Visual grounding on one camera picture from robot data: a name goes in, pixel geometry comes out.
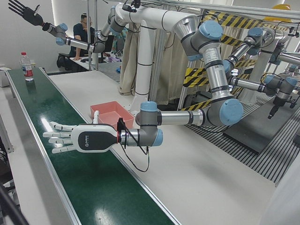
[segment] white pillar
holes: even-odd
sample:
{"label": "white pillar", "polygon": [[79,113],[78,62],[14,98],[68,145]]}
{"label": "white pillar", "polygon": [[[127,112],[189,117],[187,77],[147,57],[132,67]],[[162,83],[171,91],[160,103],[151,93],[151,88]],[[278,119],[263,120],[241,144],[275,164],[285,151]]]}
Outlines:
{"label": "white pillar", "polygon": [[148,101],[155,46],[155,33],[156,28],[148,26],[146,21],[142,20],[137,59],[135,97],[130,106],[130,112],[133,115],[136,115],[140,111],[142,102]]}

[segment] blue joint cap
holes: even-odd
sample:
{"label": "blue joint cap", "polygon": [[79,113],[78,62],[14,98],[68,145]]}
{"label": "blue joint cap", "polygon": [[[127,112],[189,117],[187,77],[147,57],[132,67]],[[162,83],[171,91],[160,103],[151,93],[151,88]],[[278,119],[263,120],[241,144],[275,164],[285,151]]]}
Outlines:
{"label": "blue joint cap", "polygon": [[250,48],[249,51],[247,52],[249,55],[258,55],[259,53],[259,48]]}
{"label": "blue joint cap", "polygon": [[221,122],[226,125],[230,126],[233,125],[242,119],[244,110],[242,104],[232,98],[227,101],[225,101],[220,109],[220,120]]}
{"label": "blue joint cap", "polygon": [[230,62],[227,60],[222,60],[222,61],[223,61],[225,73],[227,74],[231,68]]}
{"label": "blue joint cap", "polygon": [[64,31],[68,30],[68,26],[65,23],[61,23],[60,28],[62,28]]}
{"label": "blue joint cap", "polygon": [[254,27],[248,31],[248,35],[252,37],[259,37],[263,35],[263,30],[259,27]]}
{"label": "blue joint cap", "polygon": [[198,54],[198,55],[190,55],[190,56],[188,56],[187,57],[187,59],[189,60],[189,61],[196,61],[196,60],[199,60],[199,59],[202,59],[203,58],[203,56],[201,55],[201,54]]}
{"label": "blue joint cap", "polygon": [[223,35],[223,28],[215,21],[208,20],[199,27],[200,33],[206,38],[219,40]]}
{"label": "blue joint cap", "polygon": [[64,40],[61,39],[60,37],[57,37],[56,40],[55,40],[56,44],[62,46],[65,44]]}
{"label": "blue joint cap", "polygon": [[158,105],[156,102],[142,102],[141,103],[141,110],[145,112],[157,112],[158,111]]}
{"label": "blue joint cap", "polygon": [[275,77],[275,75],[267,75],[263,82],[265,84],[268,84],[271,82],[271,80],[273,80],[274,77]]}
{"label": "blue joint cap", "polygon": [[286,79],[285,79],[290,85],[292,85],[292,86],[296,86],[296,84],[297,84],[297,82],[298,82],[298,80],[297,79],[295,79],[295,78],[293,78],[293,77],[287,77]]}
{"label": "blue joint cap", "polygon": [[298,66],[296,66],[296,65],[291,65],[291,66],[290,66],[291,69],[296,69],[297,67],[298,67]]}
{"label": "blue joint cap", "polygon": [[163,139],[164,139],[163,131],[161,129],[157,129],[157,135],[156,135],[155,141],[152,144],[152,146],[161,145],[163,143]]}
{"label": "blue joint cap", "polygon": [[112,32],[113,35],[118,35],[120,32],[116,32],[113,28],[109,28],[109,30]]}

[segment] metal grating floor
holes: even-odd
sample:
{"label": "metal grating floor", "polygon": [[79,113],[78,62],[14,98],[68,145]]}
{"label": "metal grating floor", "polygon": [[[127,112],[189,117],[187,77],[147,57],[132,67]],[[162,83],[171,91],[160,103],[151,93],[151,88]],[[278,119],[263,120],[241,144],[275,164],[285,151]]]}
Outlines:
{"label": "metal grating floor", "polygon": [[[256,98],[257,103],[255,105],[248,106],[243,104],[244,117],[270,99],[270,97],[267,97],[263,93],[257,93]],[[191,125],[187,127],[260,175],[278,184],[299,153],[299,147],[293,143],[293,137],[300,127],[299,121],[300,109],[295,112],[258,156],[232,139],[223,136],[223,133],[211,133]],[[217,127],[210,130],[216,132],[222,131],[223,129],[224,127]]]}

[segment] white table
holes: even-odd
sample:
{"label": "white table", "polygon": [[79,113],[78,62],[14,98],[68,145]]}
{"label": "white table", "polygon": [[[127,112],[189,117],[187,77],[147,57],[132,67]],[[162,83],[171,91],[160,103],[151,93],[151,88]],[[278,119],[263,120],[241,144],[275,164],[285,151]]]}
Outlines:
{"label": "white table", "polygon": [[[118,84],[98,71],[51,79],[87,121],[91,121],[90,105],[116,100],[129,106],[132,101],[132,96],[120,95]],[[164,142],[150,149],[146,173],[133,168],[119,145],[114,150],[183,225],[258,224],[274,183],[185,126],[160,128]],[[127,152],[137,166],[146,167],[147,159],[138,148],[127,148]]]}

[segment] yellow and black striped tape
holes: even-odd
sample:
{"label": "yellow and black striped tape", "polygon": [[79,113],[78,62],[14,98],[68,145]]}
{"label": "yellow and black striped tape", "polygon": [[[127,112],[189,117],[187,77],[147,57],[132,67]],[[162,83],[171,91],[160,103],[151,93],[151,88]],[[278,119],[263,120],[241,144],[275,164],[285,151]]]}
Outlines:
{"label": "yellow and black striped tape", "polygon": [[[238,62],[235,68],[253,66],[256,60],[244,60]],[[192,88],[196,86],[204,86],[209,84],[207,73],[205,68],[187,68],[183,86],[186,88]]]}
{"label": "yellow and black striped tape", "polygon": [[207,107],[210,104],[211,100],[206,100],[204,102],[198,103],[196,105],[191,105],[190,107],[184,108],[182,109],[182,111],[193,111],[193,110],[197,110],[197,109],[203,109],[205,107]]}
{"label": "yellow and black striped tape", "polygon": [[221,26],[226,27],[237,27],[243,29],[251,29],[254,27],[268,27],[268,28],[276,28],[277,30],[288,30],[286,27],[277,26],[274,24],[268,24],[263,22],[263,20],[255,20],[239,15],[232,15],[228,13],[216,12],[212,10],[206,10],[206,15],[203,20],[217,20]]}
{"label": "yellow and black striped tape", "polygon": [[243,60],[235,64],[234,68],[251,67],[254,66],[257,60]]}
{"label": "yellow and black striped tape", "polygon": [[183,86],[191,88],[209,84],[205,68],[187,68]]}
{"label": "yellow and black striped tape", "polygon": [[238,47],[243,43],[242,40],[238,40],[238,39],[228,36],[226,34],[223,34],[220,41],[223,44],[231,45],[231,46],[235,46],[235,47]]}
{"label": "yellow and black striped tape", "polygon": [[[239,75],[238,77],[242,78],[242,79],[249,79],[250,77],[250,74],[241,74]],[[234,88],[232,91],[231,91],[231,94],[233,95],[237,95],[239,94],[241,91],[243,90],[243,88],[241,87],[238,87],[238,88]],[[211,102],[211,99],[209,100],[206,100],[204,102],[201,102],[201,103],[198,103],[196,105],[191,105],[190,107],[187,107],[187,108],[183,108],[182,111],[193,111],[193,110],[198,110],[198,109],[203,109],[205,107],[207,107]]]}

